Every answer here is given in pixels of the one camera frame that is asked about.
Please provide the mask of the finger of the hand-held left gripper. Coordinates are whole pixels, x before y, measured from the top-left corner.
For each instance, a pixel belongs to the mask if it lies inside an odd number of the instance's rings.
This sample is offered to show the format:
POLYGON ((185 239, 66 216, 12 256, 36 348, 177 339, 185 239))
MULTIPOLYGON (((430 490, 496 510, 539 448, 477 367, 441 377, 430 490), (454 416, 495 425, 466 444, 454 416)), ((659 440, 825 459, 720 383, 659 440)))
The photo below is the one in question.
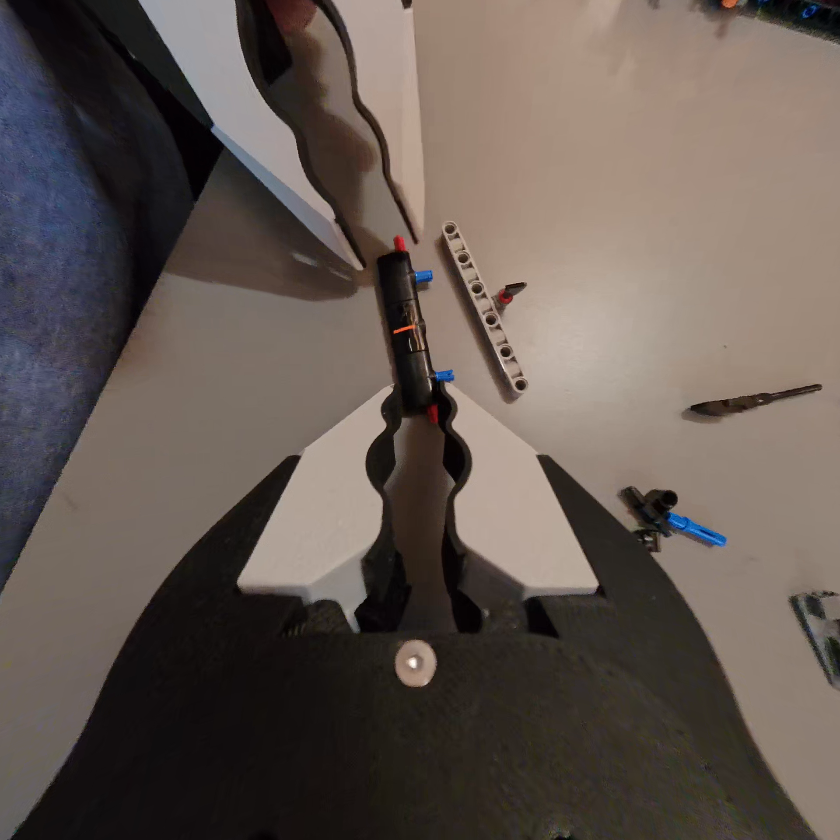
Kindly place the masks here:
POLYGON ((361 270, 360 248, 314 172, 305 138, 272 97, 287 49, 268 3, 140 5, 210 118, 213 134, 323 246, 361 270))
POLYGON ((348 61, 353 104, 380 147, 388 189, 414 243, 425 178, 413 2, 319 1, 348 61))

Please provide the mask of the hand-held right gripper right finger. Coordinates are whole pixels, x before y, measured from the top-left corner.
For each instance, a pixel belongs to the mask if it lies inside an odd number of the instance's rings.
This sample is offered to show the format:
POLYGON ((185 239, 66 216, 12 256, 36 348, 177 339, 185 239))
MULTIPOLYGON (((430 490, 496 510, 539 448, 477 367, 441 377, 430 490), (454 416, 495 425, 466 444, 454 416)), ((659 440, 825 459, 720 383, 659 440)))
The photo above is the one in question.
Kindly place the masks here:
POLYGON ((529 604, 590 596, 599 581, 539 453, 459 388, 441 385, 444 584, 458 632, 522 629, 529 604))

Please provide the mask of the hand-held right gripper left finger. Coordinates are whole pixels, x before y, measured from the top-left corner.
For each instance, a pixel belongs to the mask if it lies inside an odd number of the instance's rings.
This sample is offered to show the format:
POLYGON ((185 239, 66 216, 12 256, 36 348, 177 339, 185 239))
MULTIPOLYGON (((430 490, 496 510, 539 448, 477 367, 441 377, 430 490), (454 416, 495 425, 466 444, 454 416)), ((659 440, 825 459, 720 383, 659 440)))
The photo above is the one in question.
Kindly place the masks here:
POLYGON ((353 632, 389 631, 403 610, 403 567, 386 484, 402 424, 388 385, 290 459, 290 476, 240 572, 246 595, 332 602, 353 632))

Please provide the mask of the black lego cylinder assembly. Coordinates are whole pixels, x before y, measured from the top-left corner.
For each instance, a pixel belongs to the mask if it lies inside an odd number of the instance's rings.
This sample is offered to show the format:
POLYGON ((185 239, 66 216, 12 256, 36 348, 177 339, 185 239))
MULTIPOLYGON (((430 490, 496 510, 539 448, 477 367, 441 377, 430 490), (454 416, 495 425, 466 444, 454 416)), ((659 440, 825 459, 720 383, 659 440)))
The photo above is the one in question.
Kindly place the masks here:
POLYGON ((455 374, 436 371, 428 348, 418 292, 433 281, 434 273, 414 269, 405 239, 397 235, 392 250, 376 260, 376 277, 403 411, 438 424, 440 386, 452 382, 455 374))

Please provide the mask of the long grey lego beam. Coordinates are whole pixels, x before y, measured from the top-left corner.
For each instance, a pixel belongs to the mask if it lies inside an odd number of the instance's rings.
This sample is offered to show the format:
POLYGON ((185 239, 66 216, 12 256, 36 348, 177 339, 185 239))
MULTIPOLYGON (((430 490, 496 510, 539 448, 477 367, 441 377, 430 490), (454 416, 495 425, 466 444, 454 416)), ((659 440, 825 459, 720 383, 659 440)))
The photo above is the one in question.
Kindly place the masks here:
POLYGON ((479 330, 486 339, 490 354, 510 394, 519 398, 529 388, 529 380, 503 323, 504 311, 499 311, 494 302, 498 290, 485 282, 476 265, 472 249, 468 246, 460 227, 454 221, 442 224, 442 241, 449 253, 461 286, 465 290, 472 311, 475 313, 479 330))

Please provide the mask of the black lego cross connector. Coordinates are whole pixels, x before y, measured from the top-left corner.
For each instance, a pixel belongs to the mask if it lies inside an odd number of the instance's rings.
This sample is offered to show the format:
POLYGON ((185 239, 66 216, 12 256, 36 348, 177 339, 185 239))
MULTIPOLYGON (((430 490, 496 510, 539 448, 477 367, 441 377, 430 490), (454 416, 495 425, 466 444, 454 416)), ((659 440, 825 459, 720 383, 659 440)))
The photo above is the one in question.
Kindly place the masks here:
POLYGON ((641 529, 668 537, 672 533, 669 514, 676 507, 679 497, 672 490, 653 489, 642 493, 634 486, 627 486, 619 493, 641 529))

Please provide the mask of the blue lego axle pin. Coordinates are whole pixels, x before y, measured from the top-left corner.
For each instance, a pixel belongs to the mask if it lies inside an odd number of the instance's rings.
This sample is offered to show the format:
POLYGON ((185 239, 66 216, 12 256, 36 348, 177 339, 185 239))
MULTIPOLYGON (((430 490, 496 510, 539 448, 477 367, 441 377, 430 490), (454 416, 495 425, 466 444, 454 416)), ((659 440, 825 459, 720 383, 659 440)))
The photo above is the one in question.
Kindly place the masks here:
POLYGON ((728 544, 728 539, 719 532, 705 528, 699 525, 699 523, 673 511, 668 511, 665 519, 668 528, 672 532, 680 532, 687 537, 696 539, 712 547, 723 548, 728 544))

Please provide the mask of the black curved lego blade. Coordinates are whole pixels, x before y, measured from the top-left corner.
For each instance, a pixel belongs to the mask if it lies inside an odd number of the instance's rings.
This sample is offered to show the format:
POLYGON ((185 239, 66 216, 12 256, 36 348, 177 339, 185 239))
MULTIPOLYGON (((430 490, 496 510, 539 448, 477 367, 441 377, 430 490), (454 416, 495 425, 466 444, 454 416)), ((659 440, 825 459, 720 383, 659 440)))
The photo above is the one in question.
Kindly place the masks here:
POLYGON ((772 403, 789 400, 797 396, 818 393, 822 389, 822 384, 811 384, 782 390, 780 392, 758 392, 750 395, 740 395, 723 400, 699 402, 689 406, 687 412, 696 417, 719 419, 751 411, 772 403))

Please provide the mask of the person's left hand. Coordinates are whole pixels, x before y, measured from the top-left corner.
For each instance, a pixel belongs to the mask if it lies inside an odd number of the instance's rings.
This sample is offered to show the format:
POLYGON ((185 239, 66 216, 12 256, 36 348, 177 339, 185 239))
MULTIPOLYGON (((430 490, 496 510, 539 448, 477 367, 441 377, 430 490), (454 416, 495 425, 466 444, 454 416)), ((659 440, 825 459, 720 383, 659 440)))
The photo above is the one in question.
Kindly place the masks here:
POLYGON ((266 1, 266 4, 283 35, 304 31, 319 10, 313 1, 266 1))

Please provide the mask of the person's blue-clothed body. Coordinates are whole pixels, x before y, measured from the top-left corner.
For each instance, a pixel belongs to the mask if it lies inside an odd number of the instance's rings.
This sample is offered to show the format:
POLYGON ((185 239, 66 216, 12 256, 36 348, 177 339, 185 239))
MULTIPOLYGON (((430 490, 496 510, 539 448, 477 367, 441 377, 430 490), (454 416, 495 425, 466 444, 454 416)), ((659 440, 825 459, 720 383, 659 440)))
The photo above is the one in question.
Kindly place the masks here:
POLYGON ((1 586, 193 208, 164 115, 77 2, 1 2, 1 586))

